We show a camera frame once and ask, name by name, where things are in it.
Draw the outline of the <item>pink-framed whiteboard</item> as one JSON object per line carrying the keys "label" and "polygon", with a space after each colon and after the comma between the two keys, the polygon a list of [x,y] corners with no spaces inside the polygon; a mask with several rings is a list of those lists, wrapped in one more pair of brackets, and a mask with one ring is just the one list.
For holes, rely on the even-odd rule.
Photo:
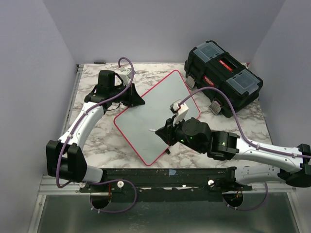
{"label": "pink-framed whiteboard", "polygon": [[142,95],[144,105],[126,108],[114,118],[114,124],[146,166],[152,165],[168,146],[151,132],[173,116],[170,105],[190,94],[178,70],[173,70]]}

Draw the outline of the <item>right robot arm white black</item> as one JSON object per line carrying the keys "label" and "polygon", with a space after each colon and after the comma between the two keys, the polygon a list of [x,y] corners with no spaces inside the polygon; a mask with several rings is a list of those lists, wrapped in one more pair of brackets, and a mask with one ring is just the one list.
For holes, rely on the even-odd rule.
{"label": "right robot arm white black", "polygon": [[311,185],[311,148],[306,144],[289,148],[250,141],[235,133],[213,131],[207,123],[193,117],[176,125],[169,118],[155,134],[169,146],[181,143],[214,160],[260,163],[260,166],[237,168],[234,173],[226,175],[224,186],[229,190],[267,181],[300,188]]}

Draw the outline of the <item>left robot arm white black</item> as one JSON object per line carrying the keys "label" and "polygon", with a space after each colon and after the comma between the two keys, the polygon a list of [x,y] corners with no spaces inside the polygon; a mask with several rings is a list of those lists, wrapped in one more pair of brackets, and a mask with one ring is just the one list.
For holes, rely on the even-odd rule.
{"label": "left robot arm white black", "polygon": [[102,169],[89,166],[83,147],[97,122],[113,103],[126,107],[144,105],[133,83],[135,72],[120,68],[118,72],[101,70],[98,82],[85,96],[83,107],[69,129],[56,141],[46,145],[48,175],[69,182],[88,182],[98,192],[107,188],[108,180]]}

